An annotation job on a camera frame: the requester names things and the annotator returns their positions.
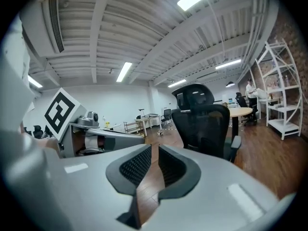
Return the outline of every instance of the round table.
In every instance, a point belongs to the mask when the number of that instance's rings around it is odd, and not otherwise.
[[[232,117],[232,141],[239,134],[239,116],[252,113],[252,108],[229,108]]]

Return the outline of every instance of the brick wall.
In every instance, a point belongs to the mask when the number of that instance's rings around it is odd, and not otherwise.
[[[299,74],[300,83],[302,86],[302,92],[306,99],[308,98],[308,49],[306,43],[301,35],[300,30],[297,28],[296,22],[290,16],[285,8],[280,8],[277,16],[277,20],[275,26],[270,34],[268,39],[269,43],[274,43],[276,40],[281,41],[285,40],[287,43],[290,52],[294,58],[296,68]],[[287,63],[290,63],[290,60],[287,57],[287,52],[282,56],[282,59]],[[263,73],[268,72],[271,68],[271,62],[266,62],[262,64],[261,71]],[[252,72],[255,78],[256,87],[260,89],[264,89],[262,78],[260,75],[260,71],[257,65],[254,63],[252,66]],[[290,85],[294,84],[294,80],[291,74],[283,74],[284,76],[288,76]],[[250,73],[239,82],[240,92],[243,94],[245,87],[247,85],[247,79],[250,76]],[[270,76],[267,80],[267,86],[273,86],[274,82],[277,81],[276,76]],[[279,97],[282,96],[282,92],[274,93],[274,96]],[[288,104],[296,104],[298,101],[298,90],[286,90],[286,99]],[[308,137],[308,104],[305,100],[303,100],[303,123],[302,123],[302,134]],[[296,115],[291,119],[293,123],[299,123],[299,111],[297,111]]]

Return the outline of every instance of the black office chair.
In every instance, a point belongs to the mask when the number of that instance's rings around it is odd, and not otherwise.
[[[33,131],[33,136],[36,139],[41,139],[43,135],[43,131],[41,130],[40,125],[35,125],[34,126],[34,131]]]
[[[171,109],[164,110],[164,115],[160,116],[162,122],[171,121]]]
[[[25,132],[26,132],[27,134],[29,134],[29,135],[32,136],[32,132],[31,132],[31,131],[27,131],[27,127],[24,127],[24,129],[25,129]]]
[[[243,107],[243,108],[248,108],[248,105],[246,103],[246,100],[244,97],[242,97],[242,94],[240,92],[236,93],[236,101],[237,103]],[[245,120],[242,120],[244,122],[244,126],[246,126],[247,123],[252,123],[253,125],[257,124],[257,118],[256,118],[256,112],[257,112],[257,104],[252,105],[252,113],[245,115]]]
[[[212,104],[214,96],[204,85],[193,84],[172,92],[179,109],[172,110],[172,120],[182,138],[184,148],[234,162],[241,137],[226,139],[230,111]]]

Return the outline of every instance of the ceiling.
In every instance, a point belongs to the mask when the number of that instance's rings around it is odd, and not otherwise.
[[[187,11],[178,1],[55,0],[64,51],[41,53],[46,40],[37,43],[40,37],[29,33],[29,74],[43,89],[116,84],[131,62],[124,84],[236,80],[270,34],[270,0],[202,0]],[[46,17],[43,23],[48,31],[51,23]],[[215,70],[237,59],[242,62]]]

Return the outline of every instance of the black pants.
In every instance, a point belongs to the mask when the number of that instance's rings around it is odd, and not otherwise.
[[[256,118],[256,112],[257,112],[258,110],[257,110],[257,107],[256,107],[256,106],[253,107],[253,105],[256,105],[256,104],[257,104],[257,98],[248,98],[248,100],[249,100],[249,108],[252,108],[252,109],[253,109],[253,111],[252,111],[252,113],[253,113],[253,119],[256,120],[256,119],[257,119],[257,118]]]

